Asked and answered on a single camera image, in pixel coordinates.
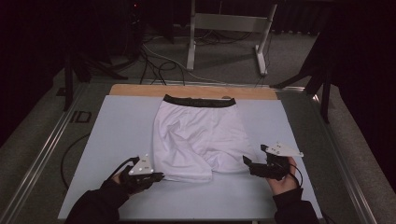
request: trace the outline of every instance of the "white cloth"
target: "white cloth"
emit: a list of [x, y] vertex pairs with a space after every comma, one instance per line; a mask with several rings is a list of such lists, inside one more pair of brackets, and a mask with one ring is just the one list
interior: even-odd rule
[[[172, 103], [162, 101], [153, 129], [154, 167], [165, 174], [165, 179], [208, 182], [212, 171], [248, 170], [243, 155], [257, 160], [234, 99], [170, 98]], [[182, 105], [177, 105], [177, 99], [181, 99]], [[208, 107], [211, 103], [218, 105], [216, 101], [221, 102], [218, 107]]]

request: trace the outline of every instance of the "black waistband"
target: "black waistband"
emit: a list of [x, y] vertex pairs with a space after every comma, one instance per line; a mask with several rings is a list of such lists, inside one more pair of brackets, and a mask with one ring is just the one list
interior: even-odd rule
[[192, 107], [212, 107], [222, 108], [235, 105], [235, 99], [230, 100], [208, 100], [208, 99], [192, 99], [192, 98], [176, 98], [166, 94], [163, 100], [172, 105], [184, 105]]

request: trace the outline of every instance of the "table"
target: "table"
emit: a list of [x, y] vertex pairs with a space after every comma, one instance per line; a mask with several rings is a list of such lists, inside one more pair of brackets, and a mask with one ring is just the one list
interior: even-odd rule
[[266, 75], [267, 70], [265, 67], [265, 60], [262, 51], [264, 49], [265, 41], [270, 31], [275, 11], [276, 1], [274, 1], [274, 3], [272, 4], [270, 12], [268, 13], [266, 18], [196, 13], [195, 0], [191, 0], [190, 44], [189, 54], [187, 58], [187, 69], [189, 71], [192, 71], [194, 67], [195, 29], [258, 32], [262, 33], [262, 40], [260, 41], [260, 44], [255, 47], [255, 53], [260, 68], [260, 74], [262, 76]]
[[[261, 162], [265, 162], [265, 154], [260, 152], [260, 144], [271, 146], [281, 141], [297, 148], [283, 106], [270, 89], [115, 85], [103, 102], [58, 218], [66, 218], [75, 201], [86, 190], [100, 186], [123, 161], [150, 154], [152, 121], [166, 93], [234, 97]], [[322, 217], [303, 160], [295, 160], [304, 177], [303, 198]], [[205, 184], [156, 183], [123, 205], [120, 219], [263, 220], [272, 218], [275, 211], [264, 179], [248, 172], [214, 173], [213, 181]]]

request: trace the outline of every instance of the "sleeve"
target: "sleeve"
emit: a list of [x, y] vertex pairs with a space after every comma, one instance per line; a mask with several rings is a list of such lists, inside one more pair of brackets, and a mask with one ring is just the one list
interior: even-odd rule
[[75, 203], [65, 224], [109, 224], [120, 219], [119, 207], [129, 196], [126, 190], [113, 180], [107, 180], [102, 187], [88, 190]]
[[274, 196], [277, 224], [319, 224], [311, 202], [302, 201], [303, 189], [292, 189]]

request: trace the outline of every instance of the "white table surface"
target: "white table surface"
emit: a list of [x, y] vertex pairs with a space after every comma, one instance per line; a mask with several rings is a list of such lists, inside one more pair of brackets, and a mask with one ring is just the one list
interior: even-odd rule
[[[103, 102], [59, 214], [67, 218], [77, 199], [102, 182], [125, 160], [152, 152], [152, 126], [162, 97], [111, 96]], [[259, 160], [260, 145], [282, 142], [296, 149], [283, 105], [278, 100], [237, 100], [247, 135]], [[303, 200], [322, 217], [301, 158], [294, 158], [304, 177]], [[192, 184], [163, 180], [133, 196], [120, 209], [121, 220], [261, 220], [276, 211], [263, 178], [214, 173], [213, 181]]]

